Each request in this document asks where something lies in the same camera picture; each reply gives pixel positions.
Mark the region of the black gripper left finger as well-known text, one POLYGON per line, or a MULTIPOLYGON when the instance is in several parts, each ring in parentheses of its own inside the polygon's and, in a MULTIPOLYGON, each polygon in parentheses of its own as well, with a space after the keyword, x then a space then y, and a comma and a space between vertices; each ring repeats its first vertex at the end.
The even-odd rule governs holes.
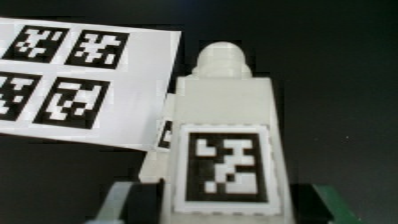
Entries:
POLYGON ((115 182, 87 224, 159 224, 163 185, 163 180, 115 182))

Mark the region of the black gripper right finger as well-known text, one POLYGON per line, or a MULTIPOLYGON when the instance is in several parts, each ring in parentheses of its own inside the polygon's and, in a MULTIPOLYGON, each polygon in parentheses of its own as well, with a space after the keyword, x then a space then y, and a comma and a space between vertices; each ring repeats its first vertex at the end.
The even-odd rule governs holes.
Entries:
POLYGON ((365 224, 330 185, 289 185, 296 224, 365 224))

